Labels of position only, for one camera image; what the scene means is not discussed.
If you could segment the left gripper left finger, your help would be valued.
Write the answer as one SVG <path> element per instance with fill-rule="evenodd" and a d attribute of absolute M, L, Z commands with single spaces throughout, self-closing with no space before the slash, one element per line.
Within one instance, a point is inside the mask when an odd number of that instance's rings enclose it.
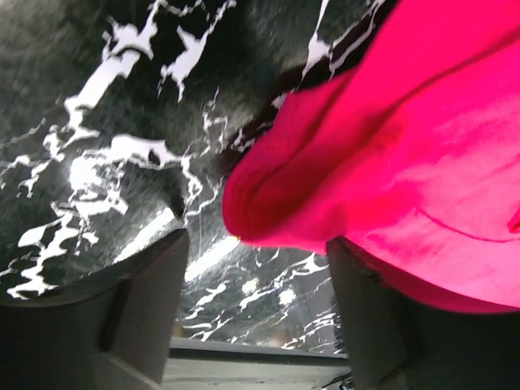
<path fill-rule="evenodd" d="M 158 386 L 169 354 L 189 234 L 157 242 L 64 288 L 76 322 L 61 368 L 74 386 Z"/>

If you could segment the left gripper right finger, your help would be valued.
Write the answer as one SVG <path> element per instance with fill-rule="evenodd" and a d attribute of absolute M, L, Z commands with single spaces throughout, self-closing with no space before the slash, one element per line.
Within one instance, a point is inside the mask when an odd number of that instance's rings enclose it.
<path fill-rule="evenodd" d="M 399 293 L 343 238 L 327 242 L 327 260 L 356 388 L 410 389 L 419 347 Z"/>

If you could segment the pink t shirt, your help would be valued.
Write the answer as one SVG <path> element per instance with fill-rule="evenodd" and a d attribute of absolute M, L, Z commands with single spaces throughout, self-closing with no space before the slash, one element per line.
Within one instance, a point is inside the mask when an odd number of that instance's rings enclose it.
<path fill-rule="evenodd" d="M 429 306 L 518 310 L 518 2 L 399 1 L 356 67 L 285 98 L 223 221 L 257 247 L 343 237 Z"/>

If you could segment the black marble pattern mat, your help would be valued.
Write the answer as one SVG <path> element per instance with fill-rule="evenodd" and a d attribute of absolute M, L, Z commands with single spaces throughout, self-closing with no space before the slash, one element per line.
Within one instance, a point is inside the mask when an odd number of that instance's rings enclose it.
<path fill-rule="evenodd" d="M 184 228 L 174 337 L 343 353 L 326 259 L 243 245 L 221 200 L 285 95 L 357 64 L 392 8 L 2 2 L 2 299 L 55 292 Z"/>

